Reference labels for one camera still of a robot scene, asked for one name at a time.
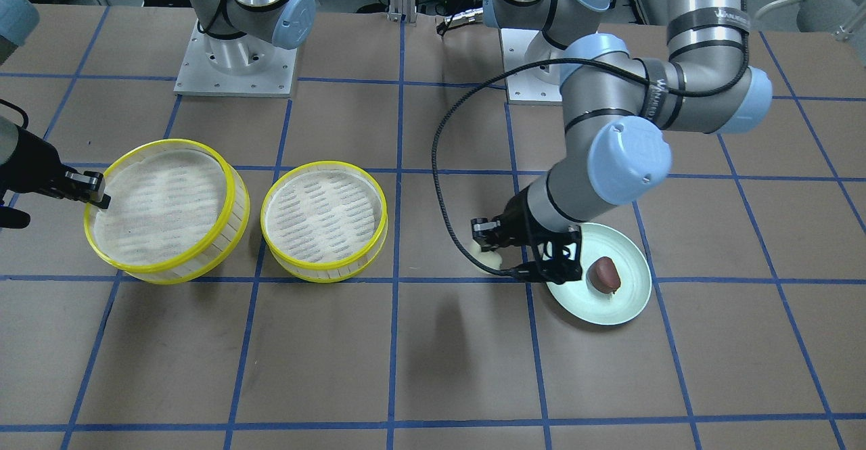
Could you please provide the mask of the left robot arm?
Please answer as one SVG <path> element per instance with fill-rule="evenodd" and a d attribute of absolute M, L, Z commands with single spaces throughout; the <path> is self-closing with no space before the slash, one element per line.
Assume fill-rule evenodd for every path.
<path fill-rule="evenodd" d="M 562 28 L 559 4 L 585 11 L 558 59 L 566 155 L 511 198 L 494 219 L 474 219 L 473 241 L 483 252 L 529 247 L 531 262 L 483 271 L 528 282 L 581 279 L 583 268 L 562 249 L 581 246 L 582 224 L 637 200 L 667 177 L 673 154 L 665 131 L 745 133 L 766 117 L 773 90 L 767 73 L 750 65 L 750 18 L 745 0 L 668 0 L 668 58 L 634 58 L 621 38 L 597 30 L 594 13 L 609 0 L 484 0 L 486 24 L 531 27 L 514 9 L 548 8 L 537 30 Z"/>

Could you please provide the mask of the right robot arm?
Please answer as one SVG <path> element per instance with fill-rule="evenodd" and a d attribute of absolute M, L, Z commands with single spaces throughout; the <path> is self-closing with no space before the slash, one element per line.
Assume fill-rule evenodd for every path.
<path fill-rule="evenodd" d="M 295 52 L 315 21 L 315 0 L 190 0 L 197 25 L 175 92 L 200 96 L 289 96 Z M 2 192 L 35 193 L 108 209 L 106 176 L 65 165 L 57 150 L 28 130 L 30 118 L 2 119 Z"/>

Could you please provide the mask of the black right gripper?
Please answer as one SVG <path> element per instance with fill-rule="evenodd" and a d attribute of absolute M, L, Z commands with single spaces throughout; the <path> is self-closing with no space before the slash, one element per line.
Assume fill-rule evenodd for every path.
<path fill-rule="evenodd" d="M 8 191 L 69 198 L 107 210 L 111 197 L 97 171 L 67 171 L 56 149 L 18 125 L 1 127 L 1 198 Z M 61 187 L 64 182 L 64 195 Z"/>

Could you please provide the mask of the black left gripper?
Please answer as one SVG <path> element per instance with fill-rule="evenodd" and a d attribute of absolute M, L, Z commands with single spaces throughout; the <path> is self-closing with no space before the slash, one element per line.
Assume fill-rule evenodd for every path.
<path fill-rule="evenodd" d="M 564 284 L 583 278 L 580 263 L 580 231 L 554 232 L 535 221 L 530 212 L 528 192 L 508 200 L 497 218 L 471 219 L 472 239 L 481 252 L 504 247 L 526 247 L 531 260 L 505 270 L 518 280 Z"/>

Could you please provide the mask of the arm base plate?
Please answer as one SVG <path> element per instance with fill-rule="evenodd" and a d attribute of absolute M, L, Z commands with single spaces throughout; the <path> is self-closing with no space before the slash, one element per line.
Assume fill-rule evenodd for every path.
<path fill-rule="evenodd" d="M 502 62 L 504 70 L 539 62 L 562 58 L 563 50 L 545 39 L 537 30 L 502 28 L 500 30 Z M 517 105 L 559 106 L 560 72 L 558 65 L 544 65 L 524 70 L 506 79 L 508 101 Z"/>
<path fill-rule="evenodd" d="M 253 36 L 217 39 L 193 25 L 174 92 L 182 96 L 291 98 L 296 49 Z"/>

